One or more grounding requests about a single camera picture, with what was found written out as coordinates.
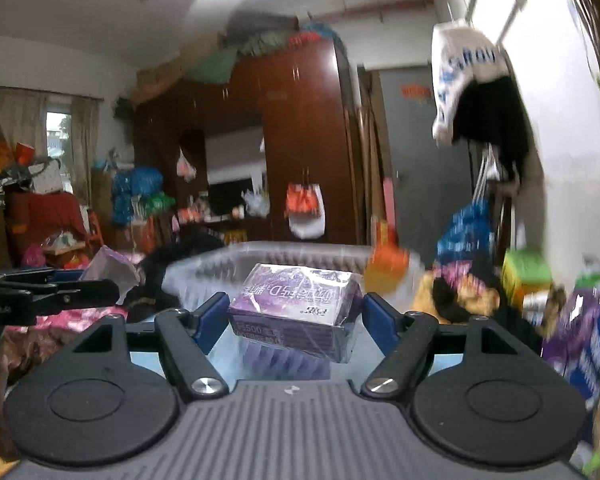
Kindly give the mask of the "orange capped bottle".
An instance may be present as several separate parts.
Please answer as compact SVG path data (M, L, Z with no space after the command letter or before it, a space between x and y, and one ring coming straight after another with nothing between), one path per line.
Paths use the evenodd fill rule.
M386 220L375 223L374 244L363 273L366 292L395 292L410 266L410 253L398 245L396 230Z

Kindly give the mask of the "purple tissue box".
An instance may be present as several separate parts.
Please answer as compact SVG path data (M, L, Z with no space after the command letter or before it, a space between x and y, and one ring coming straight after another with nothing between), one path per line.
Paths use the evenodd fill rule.
M361 311L358 274L264 263L228 307L236 335L335 363L349 361Z

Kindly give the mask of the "pink floral blanket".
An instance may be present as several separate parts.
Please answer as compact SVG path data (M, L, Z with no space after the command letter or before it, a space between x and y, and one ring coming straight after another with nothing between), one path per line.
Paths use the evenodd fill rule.
M119 307L74 309L38 316L33 326L7 326L0 339L0 380L18 382L107 315L126 318L128 312Z

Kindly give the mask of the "blue plastic bag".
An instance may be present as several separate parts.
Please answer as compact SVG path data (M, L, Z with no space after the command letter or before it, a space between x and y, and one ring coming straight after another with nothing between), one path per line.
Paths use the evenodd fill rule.
M436 261L448 264L471 260L478 252L490 254L492 237L488 202L472 202L453 214L448 229L437 242Z

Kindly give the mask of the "green yellow box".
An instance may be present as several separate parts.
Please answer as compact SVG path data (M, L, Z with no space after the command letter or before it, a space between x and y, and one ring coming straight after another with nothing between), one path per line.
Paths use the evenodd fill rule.
M509 248L502 265L501 282L509 303L521 310L524 297L550 290L553 277L550 267L538 252Z

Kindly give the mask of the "grey metal door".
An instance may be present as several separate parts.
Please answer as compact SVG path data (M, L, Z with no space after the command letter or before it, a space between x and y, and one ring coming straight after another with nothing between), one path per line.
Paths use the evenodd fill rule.
M432 137L437 107L430 67L381 70L379 89L399 243L429 266L453 214L471 202L468 149L464 144L439 148Z

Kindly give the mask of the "orange white hanging bag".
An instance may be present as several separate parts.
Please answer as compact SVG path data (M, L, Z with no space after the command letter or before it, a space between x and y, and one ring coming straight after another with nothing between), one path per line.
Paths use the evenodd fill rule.
M285 218L298 240L318 240L326 231L326 211L318 184L290 184L287 188Z

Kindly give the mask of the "purple snack bag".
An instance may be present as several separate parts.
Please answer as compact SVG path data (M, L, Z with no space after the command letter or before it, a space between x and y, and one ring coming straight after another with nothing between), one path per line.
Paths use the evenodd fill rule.
M600 286L577 286L558 313L553 333L542 347L542 358L562 377L576 368L600 315Z

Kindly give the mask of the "dark red wooden wardrobe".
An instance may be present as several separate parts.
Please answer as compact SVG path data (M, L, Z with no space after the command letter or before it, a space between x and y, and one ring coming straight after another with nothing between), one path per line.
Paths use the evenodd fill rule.
M271 201L268 235L291 240L287 188L313 183L324 200L323 242L354 245L362 236L355 188L360 147L350 128L352 117L346 56L332 40L320 39L243 58L228 84L180 79L137 105L135 162L158 169L163 191L184 207L209 184L207 140L259 127Z

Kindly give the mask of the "white black hanging jacket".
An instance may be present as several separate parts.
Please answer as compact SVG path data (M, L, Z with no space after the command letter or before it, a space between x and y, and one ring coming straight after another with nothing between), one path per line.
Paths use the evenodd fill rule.
M460 22L437 24L431 77L434 142L491 145L507 177L522 178L530 151L526 113L502 52L477 29Z

